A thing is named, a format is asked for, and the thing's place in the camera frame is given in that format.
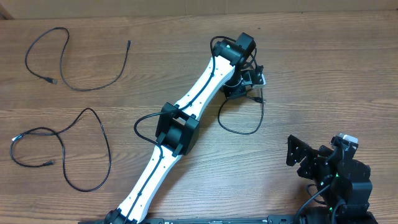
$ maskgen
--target wood grain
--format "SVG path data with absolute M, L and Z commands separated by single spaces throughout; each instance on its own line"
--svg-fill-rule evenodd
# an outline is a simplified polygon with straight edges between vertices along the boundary
M 222 94 L 201 119 L 200 139 L 170 172 L 149 209 L 163 218 L 258 217 L 294 213 L 308 199 L 309 181 L 285 164 L 287 136 L 313 147 L 344 131 L 359 138 L 356 158 L 372 168 L 370 211 L 379 223 L 398 221 L 398 12 L 248 14 L 206 17 L 114 17 L 0 21 L 0 223 L 76 223 L 103 218 L 131 191 L 153 146 L 134 122 L 175 102 L 200 76 L 215 35 L 255 37 L 265 66 L 267 99 L 260 130 L 237 136 L 218 126 Z M 33 71 L 59 79 L 49 84 L 29 74 L 31 42 L 55 26 L 71 33 L 63 69 L 71 84 L 89 88 L 112 80 L 132 41 L 126 69 L 115 84 L 80 93 L 60 81 L 58 63 L 66 35 L 43 37 L 29 55 Z M 113 166 L 93 193 L 73 190 L 62 175 L 62 150 L 53 137 L 27 137 L 15 148 L 27 169 L 9 158 L 11 138 L 37 126 L 61 130 L 92 107 L 108 135 Z M 254 128 L 260 107 L 236 100 L 222 121 Z M 153 136 L 157 119 L 140 124 Z M 92 114 L 62 134 L 67 174 L 79 187 L 106 174 L 106 145 Z

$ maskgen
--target robotic arm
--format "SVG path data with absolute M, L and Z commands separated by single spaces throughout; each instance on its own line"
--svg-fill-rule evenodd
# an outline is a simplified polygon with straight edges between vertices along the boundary
M 236 41 L 225 38 L 215 44 L 212 49 L 214 57 L 189 92 L 176 104 L 166 103 L 163 106 L 155 133 L 156 142 L 161 149 L 155 146 L 147 167 L 131 193 L 104 220 L 91 223 L 125 224 L 143 221 L 150 202 L 170 169 L 195 145 L 199 134 L 199 120 L 216 92 L 223 87 L 227 98 L 237 98 L 246 94 L 247 86 L 264 87 L 266 81 L 262 66 L 256 65 L 252 70 L 242 70 L 256 48 L 254 39 L 245 33 Z

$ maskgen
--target tabletop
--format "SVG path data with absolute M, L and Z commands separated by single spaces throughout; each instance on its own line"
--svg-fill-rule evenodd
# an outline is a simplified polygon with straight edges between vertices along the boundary
M 0 223 L 77 223 L 103 218 L 134 187 L 154 146 L 134 134 L 134 122 L 175 103 L 195 83 L 210 59 L 210 39 L 255 38 L 264 65 L 264 120 L 258 132 L 240 136 L 222 129 L 216 94 L 201 118 L 200 137 L 161 185 L 150 217 L 223 218 L 293 214 L 309 199 L 298 165 L 286 165 L 287 137 L 313 148 L 344 132 L 359 139 L 355 159 L 371 166 L 369 211 L 379 223 L 398 221 L 398 12 L 323 12 L 222 16 L 112 17 L 0 21 Z M 73 91 L 59 73 L 66 33 L 56 30 L 32 49 L 30 68 L 58 80 L 31 75 L 29 45 L 53 27 L 66 27 L 70 42 L 63 73 L 71 85 L 104 85 Z M 103 122 L 112 155 L 109 179 L 98 190 L 72 189 L 62 173 L 62 148 L 55 137 L 27 136 L 15 145 L 26 168 L 9 156 L 11 139 L 30 128 L 67 127 L 84 108 Z M 221 114 L 229 128 L 250 131 L 261 107 L 229 102 Z M 157 118 L 139 125 L 152 136 Z M 97 186 L 108 170 L 106 143 L 92 114 L 61 134 L 66 172 L 73 184 Z

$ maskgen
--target wooden table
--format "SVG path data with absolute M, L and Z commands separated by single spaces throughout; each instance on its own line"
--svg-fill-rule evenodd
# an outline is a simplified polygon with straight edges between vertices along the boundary
M 287 137 L 314 148 L 338 132 L 359 138 L 355 158 L 372 168 L 370 211 L 379 223 L 398 221 L 398 12 L 243 14 L 228 16 L 115 17 L 0 21 L 0 222 L 76 223 L 103 218 L 127 196 L 144 170 L 153 145 L 139 139 L 134 122 L 176 102 L 204 71 L 215 35 L 255 37 L 257 61 L 267 85 L 260 130 L 239 136 L 216 120 L 217 94 L 201 119 L 200 138 L 175 165 L 149 209 L 162 218 L 259 217 L 295 213 L 309 196 L 309 180 L 285 164 Z M 126 69 L 115 84 L 77 92 L 61 82 L 59 56 L 66 35 L 45 36 L 29 55 L 33 71 L 59 80 L 49 84 L 31 75 L 24 56 L 46 30 L 71 34 L 63 69 L 77 87 L 111 81 L 120 71 L 127 40 Z M 9 157 L 11 138 L 30 128 L 61 130 L 91 107 L 103 121 L 112 152 L 112 170 L 99 190 L 73 190 L 62 174 L 62 150 L 55 137 L 28 136 L 15 148 L 29 164 L 55 160 L 52 167 L 25 168 Z M 260 106 L 237 100 L 226 106 L 230 128 L 253 129 Z M 154 136 L 157 118 L 139 129 Z M 67 174 L 81 188 L 97 186 L 107 168 L 106 145 L 92 114 L 61 135 Z

